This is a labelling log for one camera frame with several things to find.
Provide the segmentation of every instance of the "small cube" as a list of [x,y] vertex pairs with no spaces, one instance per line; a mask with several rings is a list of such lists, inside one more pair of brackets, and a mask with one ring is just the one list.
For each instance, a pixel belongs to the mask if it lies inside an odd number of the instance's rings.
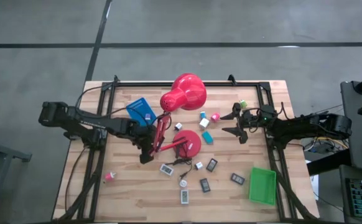
[[211,116],[211,120],[213,122],[217,122],[220,119],[220,114],[219,113],[215,113],[213,114],[213,116]]
[[206,118],[206,112],[201,111],[200,112],[200,119]]
[[206,129],[209,123],[210,123],[209,120],[207,120],[206,118],[203,118],[199,123],[200,129],[202,129],[202,130]]
[[211,135],[209,134],[208,131],[205,131],[205,132],[202,134],[202,137],[205,139],[205,141],[206,141],[207,144],[213,144],[213,138],[211,137]]
[[200,170],[202,167],[203,167],[202,162],[198,162],[197,164],[195,164],[196,170]]
[[248,103],[245,102],[244,100],[240,100],[239,104],[241,105],[241,108],[246,108],[248,106]]
[[182,124],[181,123],[177,123],[175,126],[174,126],[174,129],[177,130],[177,131],[180,131],[182,129]]

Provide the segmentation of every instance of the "wooden table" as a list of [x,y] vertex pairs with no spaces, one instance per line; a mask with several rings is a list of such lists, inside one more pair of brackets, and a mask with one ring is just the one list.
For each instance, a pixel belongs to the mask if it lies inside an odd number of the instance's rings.
[[[269,81],[276,110],[284,102],[288,117],[293,117],[292,105],[284,80]],[[102,82],[86,82],[85,89],[100,86]],[[114,108],[122,108],[127,104],[144,97],[156,114],[161,114],[159,99],[170,88],[164,87],[117,87]],[[84,95],[80,108],[92,113],[96,112],[99,89]],[[207,115],[219,112],[225,115],[231,112],[234,102],[245,100],[248,107],[258,107],[258,96],[251,87],[207,87],[207,101],[202,109],[196,111],[177,110],[172,113],[172,125],[178,122],[183,129],[190,129],[201,135],[199,129],[199,112]],[[126,111],[114,116],[128,117]],[[189,170],[188,165],[174,166],[172,177],[159,172],[161,164],[173,162],[173,150],[160,152],[152,162],[139,163],[140,150],[132,146],[128,140],[114,136],[108,138],[103,167],[103,175],[109,171],[117,173],[114,182],[100,185],[100,196],[96,209],[96,222],[257,222],[279,220],[276,206],[263,205],[248,200],[249,176],[252,167],[269,169],[266,142],[262,128],[249,133],[246,144],[239,144],[236,137],[221,130],[234,127],[236,121],[219,121],[211,123],[208,131],[213,136],[214,145],[207,145],[202,138],[202,149],[193,158],[193,163],[203,162],[206,166],[211,158],[218,161],[214,172],[206,169],[193,170],[186,176],[189,189],[189,205],[180,204],[179,175]],[[164,145],[171,142],[175,131],[169,129],[165,133]],[[73,141],[70,145],[62,183],[58,193],[53,218],[64,212],[64,195],[70,171],[76,158],[83,149],[81,141]],[[288,146],[285,157],[293,191],[308,210],[318,217],[309,173],[300,146]],[[87,153],[80,159],[70,185],[68,206],[75,200],[81,190],[85,172]],[[232,173],[246,178],[243,186],[232,181]],[[211,192],[203,193],[199,180],[207,178]],[[285,210],[286,196],[282,194]]]

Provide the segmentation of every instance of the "black rectangular object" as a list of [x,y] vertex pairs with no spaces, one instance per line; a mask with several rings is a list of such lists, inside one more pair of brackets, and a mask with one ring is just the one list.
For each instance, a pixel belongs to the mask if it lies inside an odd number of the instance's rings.
[[208,185],[207,178],[200,180],[200,186],[202,186],[203,193],[210,191],[210,186]]
[[213,172],[214,168],[216,167],[218,161],[215,159],[211,159],[208,165],[206,166],[206,170],[209,170],[210,172]]
[[240,185],[243,185],[244,183],[244,178],[235,173],[232,173],[231,180]]

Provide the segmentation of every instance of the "green plastic tray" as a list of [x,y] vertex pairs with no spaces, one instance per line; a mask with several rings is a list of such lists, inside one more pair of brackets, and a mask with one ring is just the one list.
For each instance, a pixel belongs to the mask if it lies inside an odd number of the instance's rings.
[[253,167],[250,175],[249,199],[252,202],[275,205],[276,173]]

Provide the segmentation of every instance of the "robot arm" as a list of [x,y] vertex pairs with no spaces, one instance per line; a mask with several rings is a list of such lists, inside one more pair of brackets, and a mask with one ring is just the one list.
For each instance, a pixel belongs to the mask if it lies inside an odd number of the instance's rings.
[[149,153],[152,151],[156,133],[156,127],[153,125],[140,126],[134,119],[99,116],[68,106],[64,102],[44,102],[39,123],[47,127],[61,127],[67,131],[63,134],[65,137],[71,140],[79,137],[90,147],[102,146],[104,143],[101,139],[106,133],[128,139],[141,149],[141,163],[153,160],[153,156]]
[[[266,128],[268,135],[272,138],[273,145],[277,149],[285,149],[287,143],[293,139],[317,136],[346,139],[351,135],[351,120],[342,115],[321,113],[281,120],[277,118],[279,113],[269,105],[245,110],[240,115],[240,105],[235,103],[232,110],[232,113],[221,119],[236,118],[236,127],[223,128],[223,130],[239,137],[241,144],[248,139],[244,128]],[[257,115],[252,115],[251,110],[257,110]]]

